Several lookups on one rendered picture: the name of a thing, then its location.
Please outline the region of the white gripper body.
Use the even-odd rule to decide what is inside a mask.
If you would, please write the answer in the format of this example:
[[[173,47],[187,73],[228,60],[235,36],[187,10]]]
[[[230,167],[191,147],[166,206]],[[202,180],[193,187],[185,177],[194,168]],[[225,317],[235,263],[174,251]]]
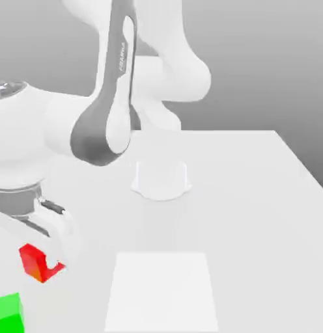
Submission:
[[[36,209],[24,215],[6,215],[5,227],[59,262],[74,261],[74,219],[65,210]]]

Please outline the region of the small red cube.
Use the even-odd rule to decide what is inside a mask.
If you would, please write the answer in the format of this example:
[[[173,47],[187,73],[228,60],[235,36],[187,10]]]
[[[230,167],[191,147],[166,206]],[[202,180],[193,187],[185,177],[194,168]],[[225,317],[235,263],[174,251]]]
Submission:
[[[47,282],[65,268],[61,262],[49,268],[45,253],[29,243],[20,247],[19,253],[25,273],[41,283]]]

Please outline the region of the small green cube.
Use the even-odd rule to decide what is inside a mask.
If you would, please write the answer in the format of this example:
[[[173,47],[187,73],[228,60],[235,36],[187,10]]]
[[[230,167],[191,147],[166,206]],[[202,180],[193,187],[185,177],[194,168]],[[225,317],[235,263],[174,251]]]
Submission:
[[[0,333],[25,333],[19,293],[0,297]]]

